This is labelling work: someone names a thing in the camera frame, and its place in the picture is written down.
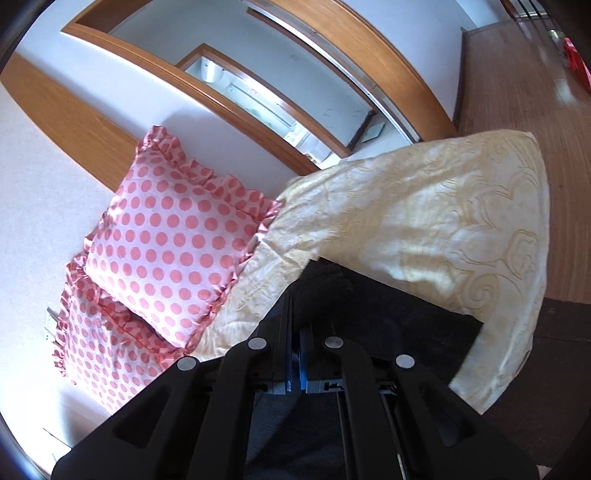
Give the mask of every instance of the white bed sheet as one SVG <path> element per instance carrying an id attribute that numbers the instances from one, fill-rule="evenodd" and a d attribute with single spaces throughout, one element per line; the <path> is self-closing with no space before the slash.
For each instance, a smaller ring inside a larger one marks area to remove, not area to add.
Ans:
<path id="1" fill-rule="evenodd" d="M 195 351 L 246 339 L 311 258 L 484 326 L 450 386 L 483 413 L 519 373 L 546 285 L 549 194 L 533 135 L 416 144 L 303 177 Z"/>

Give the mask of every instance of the electrical socket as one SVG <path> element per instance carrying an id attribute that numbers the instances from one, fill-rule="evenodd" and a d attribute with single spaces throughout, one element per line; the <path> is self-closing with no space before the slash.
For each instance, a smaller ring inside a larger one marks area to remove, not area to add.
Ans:
<path id="1" fill-rule="evenodd" d="M 56 339 L 57 315 L 48 308 L 45 312 L 45 325 L 43 335 L 45 340 L 53 342 Z"/>

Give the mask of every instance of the pillowcase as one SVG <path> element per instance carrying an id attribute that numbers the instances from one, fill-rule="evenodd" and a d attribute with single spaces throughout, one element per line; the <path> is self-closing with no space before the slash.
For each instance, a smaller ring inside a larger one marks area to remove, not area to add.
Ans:
<path id="1" fill-rule="evenodd" d="M 276 204 L 188 160 L 176 137 L 154 127 L 102 216 L 86 273 L 189 353 Z"/>
<path id="2" fill-rule="evenodd" d="M 182 356 L 85 273 L 86 253 L 66 266 L 54 361 L 114 413 Z"/>

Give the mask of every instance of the black mat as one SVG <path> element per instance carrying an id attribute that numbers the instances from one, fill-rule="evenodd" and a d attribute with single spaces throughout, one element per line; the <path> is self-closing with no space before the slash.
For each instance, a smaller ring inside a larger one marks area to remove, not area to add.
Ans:
<path id="1" fill-rule="evenodd" d="M 485 417 L 554 466 L 591 408 L 591 305 L 545 299 L 523 370 Z"/>
<path id="2" fill-rule="evenodd" d="M 327 261 L 310 262 L 284 293 L 293 298 L 294 325 L 330 318 L 336 333 L 373 356 L 407 353 L 449 382 L 482 324 L 448 312 Z M 276 305 L 265 317 L 281 315 Z M 339 413 L 334 394 L 302 395 L 297 376 L 285 396 L 255 400 L 245 478 L 336 480 L 345 478 Z"/>

